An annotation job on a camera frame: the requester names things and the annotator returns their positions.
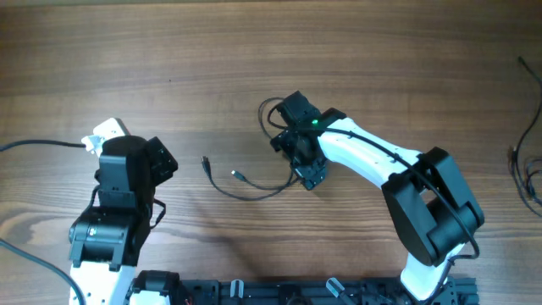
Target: black and white robotic arm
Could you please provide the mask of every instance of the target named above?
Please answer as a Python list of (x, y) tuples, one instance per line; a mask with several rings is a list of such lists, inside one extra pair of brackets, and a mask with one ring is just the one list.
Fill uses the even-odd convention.
[[(326, 164), (332, 161), (353, 169), (382, 190), (395, 230), (409, 252), (401, 273), (408, 299), (422, 301), (432, 296), (447, 272), (446, 261), (458, 254), (468, 239), (439, 198), (424, 202), (421, 194), (427, 191), (426, 185), (412, 169), (427, 176), (473, 234), (484, 223), (484, 215), (454, 160), (437, 147), (421, 153), (388, 143), (336, 109), (321, 114), (300, 92), (274, 109), (287, 126), (271, 140), (271, 145), (275, 151), (284, 152), (305, 188), (312, 190), (321, 183), (327, 174)], [(103, 122), (94, 129), (94, 135), (82, 141), (100, 163), (96, 174), (99, 186), (92, 193), (93, 197), (99, 196), (99, 205), (93, 206), (91, 201), (69, 232), (69, 257), (73, 262), (70, 275), (84, 292), (86, 303), (196, 305), (178, 274), (142, 271), (135, 278), (139, 252), (151, 230), (152, 206), (157, 202), (155, 187), (178, 169), (173, 156), (156, 137), (146, 141), (131, 136), (119, 119)], [(401, 156), (409, 166), (397, 162), (375, 143)], [(225, 286), (231, 294), (227, 296), (229, 301), (221, 304), (242, 304), (249, 289), (243, 285), (234, 280)], [(346, 293), (351, 288), (345, 288), (335, 278), (328, 280), (326, 287), (337, 300), (358, 304)], [(277, 292), (279, 297), (286, 293), (281, 292), (283, 288)], [(293, 296), (301, 295), (299, 287), (288, 289)], [(252, 300), (249, 304), (264, 304)], [(288, 297), (285, 300), (289, 301), (278, 304), (298, 304)], [(69, 303), (79, 303), (73, 290)]]

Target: white plastic part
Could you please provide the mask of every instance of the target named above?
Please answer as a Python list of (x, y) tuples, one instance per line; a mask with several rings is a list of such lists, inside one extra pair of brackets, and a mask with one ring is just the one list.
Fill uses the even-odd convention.
[[(419, 151), (398, 147), (361, 129), (352, 119), (338, 119), (328, 128), (352, 131), (375, 141), (393, 153), (398, 153), (410, 165), (418, 161)], [(326, 131), (318, 137), (320, 147), (326, 158), (355, 170), (378, 188), (388, 180), (391, 174), (400, 174), (405, 165), (396, 162), (391, 156), (378, 148), (356, 138), (336, 132)]]
[[(134, 279), (136, 267), (121, 266), (118, 272), (109, 271), (108, 263), (82, 262), (73, 265), (69, 275), (85, 295), (87, 305), (123, 304)], [(69, 305), (79, 305), (73, 289), (69, 290)]]
[(445, 271), (448, 259), (458, 254), (463, 246), (465, 244), (459, 244), (448, 252), (445, 261), (437, 267), (426, 266), (415, 259), (412, 254), (408, 253), (406, 266), (403, 272), (401, 272), (401, 283), (418, 301), (426, 300), (431, 296), (433, 290), (439, 288), (437, 285), (439, 284), (442, 273)]
[(127, 136), (130, 133), (121, 119), (111, 118), (94, 127), (92, 136), (85, 136), (81, 142), (86, 145), (87, 152), (95, 153), (98, 157), (102, 154), (102, 145), (105, 141), (118, 136)]
[(170, 305), (170, 300), (158, 291), (140, 291), (131, 295), (130, 305)]

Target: wood grain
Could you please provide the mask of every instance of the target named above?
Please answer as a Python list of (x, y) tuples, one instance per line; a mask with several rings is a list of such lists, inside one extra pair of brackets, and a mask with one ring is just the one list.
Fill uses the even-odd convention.
[[(78, 141), (109, 117), (159, 136), (180, 163), (158, 188), (168, 214), (140, 269), (183, 279), (357, 279), (398, 275), (407, 252), (379, 190), (330, 165), (315, 191), (261, 202), (238, 169), (278, 184), (287, 164), (257, 125), (267, 97), (301, 90), (403, 147), (448, 150), (486, 224), (475, 276), (482, 304), (542, 299), (542, 222), (519, 201), (506, 166), (538, 102), (517, 65), (542, 71), (536, 2), (186, 3), (0, 9), (0, 142)], [(540, 152), (539, 126), (525, 155)], [(95, 182), (94, 156), (20, 147), (0, 159), (0, 236), (69, 270), (68, 228)], [(65, 304), (56, 275), (0, 251), (1, 304)]]

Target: cable plug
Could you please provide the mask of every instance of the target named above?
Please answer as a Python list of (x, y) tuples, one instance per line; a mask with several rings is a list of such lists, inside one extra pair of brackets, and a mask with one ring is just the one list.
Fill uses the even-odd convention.
[(209, 158), (202, 156), (202, 166), (203, 166), (203, 171), (205, 172), (207, 177), (211, 179), (211, 164), (209, 163)]
[(246, 182), (246, 178), (245, 178), (245, 176), (244, 176), (242, 173), (240, 173), (240, 172), (238, 172), (238, 171), (236, 171), (236, 170), (232, 170), (232, 171), (231, 171), (231, 174), (232, 174), (235, 178), (237, 178), (237, 179), (239, 179), (239, 180), (241, 180), (241, 181), (243, 181), (243, 182)]

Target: table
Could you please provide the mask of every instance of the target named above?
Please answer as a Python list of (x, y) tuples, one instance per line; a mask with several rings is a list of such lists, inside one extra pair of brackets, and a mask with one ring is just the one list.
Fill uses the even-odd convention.
[[(287, 163), (257, 124), (267, 97), (300, 90), (402, 147), (447, 150), (485, 213), (482, 304), (542, 297), (542, 222), (520, 202), (507, 151), (539, 93), (539, 3), (242, 2), (0, 9), (0, 142), (78, 142), (119, 117), (158, 136), (179, 162), (156, 197), (168, 213), (138, 269), (182, 279), (323, 280), (396, 276), (407, 251), (381, 191), (338, 164), (316, 190), (262, 194), (230, 175), (285, 181)], [(525, 153), (540, 152), (539, 126)], [(68, 229), (88, 203), (97, 158), (83, 149), (18, 147), (0, 159), (0, 236), (68, 271)], [(53, 273), (0, 251), (1, 304), (65, 304)]]

